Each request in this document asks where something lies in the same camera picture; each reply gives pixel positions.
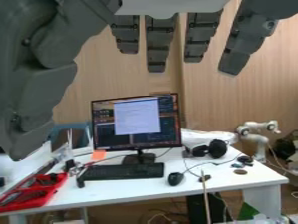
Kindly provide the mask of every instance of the wooden wall panel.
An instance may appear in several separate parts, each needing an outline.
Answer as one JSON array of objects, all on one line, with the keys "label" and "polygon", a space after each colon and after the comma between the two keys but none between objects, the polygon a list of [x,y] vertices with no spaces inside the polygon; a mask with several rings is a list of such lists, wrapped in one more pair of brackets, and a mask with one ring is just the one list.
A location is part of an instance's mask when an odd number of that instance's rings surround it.
[{"label": "wooden wall panel", "polygon": [[216,66],[236,9],[238,0],[231,0],[199,64],[182,63],[186,16],[180,15],[163,74],[147,73],[143,19],[138,55],[118,52],[106,28],[82,47],[75,59],[78,74],[54,108],[54,121],[86,121],[91,100],[178,92],[183,95],[180,107],[184,106],[188,128],[232,130],[247,120],[276,119],[284,133],[293,129],[298,126],[298,17],[279,22],[240,74],[231,77],[218,72]]},{"label": "wooden wall panel", "polygon": [[202,62],[182,65],[187,127],[234,130],[244,121],[276,119],[288,132],[298,127],[298,17],[279,23],[240,74],[231,77],[216,66],[236,8],[238,1],[231,0]]},{"label": "wooden wall panel", "polygon": [[176,61],[179,35],[174,35],[166,71],[148,74],[146,67],[144,21],[140,19],[140,42],[136,55],[120,54],[109,27],[85,43],[75,58],[78,73],[61,103],[54,108],[57,123],[90,119],[90,101],[150,93],[179,91],[180,64]]}]

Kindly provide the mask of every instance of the keyboard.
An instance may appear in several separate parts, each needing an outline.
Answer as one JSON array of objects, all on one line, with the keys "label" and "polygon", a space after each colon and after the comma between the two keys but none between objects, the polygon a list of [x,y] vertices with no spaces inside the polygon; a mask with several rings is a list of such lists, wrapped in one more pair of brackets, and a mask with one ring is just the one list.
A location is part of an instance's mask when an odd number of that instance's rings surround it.
[{"label": "keyboard", "polygon": [[119,180],[163,177],[163,163],[93,165],[81,175],[82,180]]}]

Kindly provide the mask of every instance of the gray robot arm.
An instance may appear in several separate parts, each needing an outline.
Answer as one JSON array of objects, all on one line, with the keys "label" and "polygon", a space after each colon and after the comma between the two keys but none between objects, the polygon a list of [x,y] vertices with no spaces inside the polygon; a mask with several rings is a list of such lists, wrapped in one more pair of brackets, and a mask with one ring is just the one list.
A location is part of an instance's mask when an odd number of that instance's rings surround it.
[{"label": "gray robot arm", "polygon": [[118,1],[1,0],[0,147],[13,160],[37,149],[87,38],[112,23]]}]

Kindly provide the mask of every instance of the black headphones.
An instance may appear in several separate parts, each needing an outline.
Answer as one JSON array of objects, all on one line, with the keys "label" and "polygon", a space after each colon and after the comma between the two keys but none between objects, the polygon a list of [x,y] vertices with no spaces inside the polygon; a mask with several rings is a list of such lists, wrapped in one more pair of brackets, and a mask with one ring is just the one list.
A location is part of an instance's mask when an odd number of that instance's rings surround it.
[{"label": "black headphones", "polygon": [[192,148],[190,153],[192,157],[203,157],[206,154],[210,154],[211,158],[218,159],[226,154],[226,151],[226,142],[219,139],[214,139],[208,146],[196,146]]}]

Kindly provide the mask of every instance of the paper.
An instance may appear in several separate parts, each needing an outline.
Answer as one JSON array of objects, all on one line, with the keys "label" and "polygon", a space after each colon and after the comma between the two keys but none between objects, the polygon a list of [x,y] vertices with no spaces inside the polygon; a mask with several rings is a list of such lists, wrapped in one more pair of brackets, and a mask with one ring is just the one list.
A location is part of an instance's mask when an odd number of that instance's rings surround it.
[{"label": "paper", "polygon": [[91,154],[93,160],[102,160],[105,158],[106,151],[105,150],[94,150]]},{"label": "paper", "polygon": [[114,104],[115,135],[155,133],[160,131],[156,98],[138,99]]}]

